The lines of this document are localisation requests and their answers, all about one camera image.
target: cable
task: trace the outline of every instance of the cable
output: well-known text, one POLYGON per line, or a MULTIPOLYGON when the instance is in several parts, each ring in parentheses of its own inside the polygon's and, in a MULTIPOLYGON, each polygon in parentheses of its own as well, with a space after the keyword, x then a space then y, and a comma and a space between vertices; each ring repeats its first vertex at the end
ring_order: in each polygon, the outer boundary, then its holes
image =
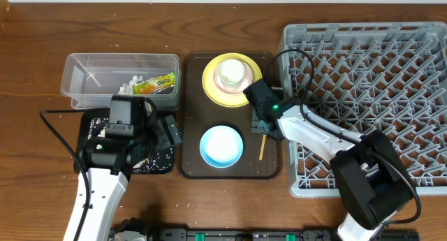
POLYGON ((49 130, 51 130, 51 132, 53 132, 53 134, 57 137, 57 139, 59 139, 59 141, 62 143, 62 145, 71 154, 73 159, 75 159, 75 162, 78 165, 78 168, 80 169, 82 178, 84 180, 85 204, 84 204, 84 210, 82 211, 82 215, 79 220, 78 229, 76 230, 75 237, 73 239, 74 241, 77 241, 79 238, 79 235, 81 234, 82 226, 84 225, 85 217, 87 216, 87 210, 90 207, 90 185, 89 185, 89 181, 87 179, 87 173, 84 170, 84 167, 82 167, 81 160, 79 159, 78 155, 73 151, 73 149, 65 141, 65 139, 56 131, 56 129, 49 123, 49 121, 46 118, 46 114, 48 114, 48 113, 67 113, 67 112, 86 112, 86 111, 99 111, 99 110, 109 110, 109 108, 79 109, 79 110, 44 110, 44 111, 41 111, 41 113, 40 113, 43 123, 45 123, 45 125, 47 125, 49 130))
MULTIPOLYGON (((305 103, 307 102, 307 93, 308 93, 309 90, 310 90, 310 86, 311 86, 311 84, 312 84, 312 81, 313 81, 313 79, 314 79, 314 74, 315 74, 315 67, 314 67, 314 63, 313 63, 313 61, 312 61, 312 58, 311 58, 305 51, 300 50, 300 49, 288 49, 288 50, 284 50, 284 51, 278 53, 278 54, 277 54, 277 55, 276 55, 276 56, 269 62, 269 64, 267 65, 267 69, 266 69, 266 71, 265 71, 265 76, 266 76, 266 77, 268 76, 269 69, 270 69, 271 65, 273 65, 273 63, 277 60, 277 58, 278 58, 279 56, 283 55, 284 53, 287 53, 287 52, 299 52, 299 53, 303 54, 304 56, 306 56, 306 58, 307 58, 307 59, 309 60, 309 62, 310 62, 310 66, 311 66, 312 73, 311 73, 311 75, 310 75, 310 80, 307 82, 307 86, 305 87, 304 96, 302 97, 301 102, 300 102, 300 112, 301 112, 302 116, 304 117, 304 119, 308 120, 312 125, 318 127, 319 129, 321 129, 321 130, 323 130, 323 131, 325 131, 325 132, 327 132, 327 133, 330 133, 330 134, 332 134, 332 135, 334 135, 334 136, 337 136, 340 140, 345 140, 345 141, 347 141, 347 142, 349 142, 349 143, 354 144, 354 145, 357 146, 357 147, 363 147, 359 142, 357 142, 357 141, 355 141, 355 140, 353 140, 353 139, 351 139, 351 138, 348 138, 348 137, 346 137, 346 136, 343 136, 343 133, 337 133, 337 132, 335 132, 335 131, 333 131, 333 130, 327 129, 327 128, 325 128, 324 126, 318 124, 317 122, 315 122, 314 120, 312 120, 312 119, 309 117, 309 115, 308 115, 307 113, 305 113, 305 111, 304 111, 304 105, 305 105, 305 103)), ((416 193, 416 190, 411 186, 411 180, 408 181, 408 180, 405 178, 405 176, 403 176, 403 174, 401 174, 401 172, 398 171, 398 169, 396 169, 396 167, 394 167, 394 165, 392 165, 391 163, 389 163, 388 161, 386 161, 386 160, 385 160, 379 153, 376 153, 376 152, 374 152, 374 151, 372 151, 372 150, 370 150, 370 149, 367 149, 367 152, 368 152, 369 154, 371 154, 374 158, 376 158, 376 159, 382 161, 382 162, 383 162, 385 165, 387 165, 389 168, 392 168, 392 169, 399 175, 399 177, 404 181, 406 187, 408 188, 408 190, 410 191, 411 195, 414 197, 414 200, 415 200, 415 202, 416 202, 416 213, 414 214, 413 217, 411 217, 411 218, 409 218, 409 219, 404 219, 404 220, 389 220, 389 221, 385 221, 384 224, 385 224, 385 225, 386 225, 386 224, 407 224, 407 223, 411 223, 412 221, 417 220, 417 219, 419 218, 419 216, 420 216, 420 213, 422 212, 422 205, 421 205, 421 203, 420 203, 419 195, 416 193)))

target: wooden stick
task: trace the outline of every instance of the wooden stick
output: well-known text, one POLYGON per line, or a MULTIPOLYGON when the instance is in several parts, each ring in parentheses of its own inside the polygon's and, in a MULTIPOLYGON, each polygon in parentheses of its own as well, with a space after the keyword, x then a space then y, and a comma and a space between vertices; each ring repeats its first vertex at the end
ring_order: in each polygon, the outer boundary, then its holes
POLYGON ((263 160, 263 154, 264 154, 264 146, 265 146, 265 139, 267 138, 266 135, 263 136, 263 143, 261 144, 261 153, 259 153, 259 161, 263 160))

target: gray dish rack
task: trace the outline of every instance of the gray dish rack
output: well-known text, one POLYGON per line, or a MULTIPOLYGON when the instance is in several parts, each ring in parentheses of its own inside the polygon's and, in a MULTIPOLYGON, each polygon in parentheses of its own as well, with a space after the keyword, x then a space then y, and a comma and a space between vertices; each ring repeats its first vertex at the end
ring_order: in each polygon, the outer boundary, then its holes
MULTIPOLYGON (((441 22, 290 24, 278 51, 313 57, 308 106, 316 114, 345 129, 384 132, 418 193, 447 195, 446 41, 441 22)), ((307 58, 283 54, 279 69, 285 95, 302 97, 307 58)), ((286 141, 286 148, 292 196, 339 196, 328 163, 299 143, 286 141)))

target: transparent bin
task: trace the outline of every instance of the transparent bin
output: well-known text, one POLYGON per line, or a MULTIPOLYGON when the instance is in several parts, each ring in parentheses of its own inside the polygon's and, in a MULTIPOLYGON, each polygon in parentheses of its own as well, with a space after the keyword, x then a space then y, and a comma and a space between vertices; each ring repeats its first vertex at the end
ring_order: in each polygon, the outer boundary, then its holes
POLYGON ((133 76, 150 78, 175 74, 173 87, 145 95, 158 110, 176 110, 179 107, 179 58, 175 54, 147 53, 73 53, 67 57, 62 75, 61 94, 72 98, 75 109, 109 107, 113 94, 128 84, 133 76))

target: light blue plate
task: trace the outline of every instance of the light blue plate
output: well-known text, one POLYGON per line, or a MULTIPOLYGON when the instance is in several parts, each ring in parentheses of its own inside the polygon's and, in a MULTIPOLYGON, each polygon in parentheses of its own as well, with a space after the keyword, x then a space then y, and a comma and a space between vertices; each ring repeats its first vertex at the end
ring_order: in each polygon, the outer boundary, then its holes
POLYGON ((227 168, 242 156, 244 144, 239 133, 229 126, 215 126, 200 140, 203 160, 215 168, 227 168))

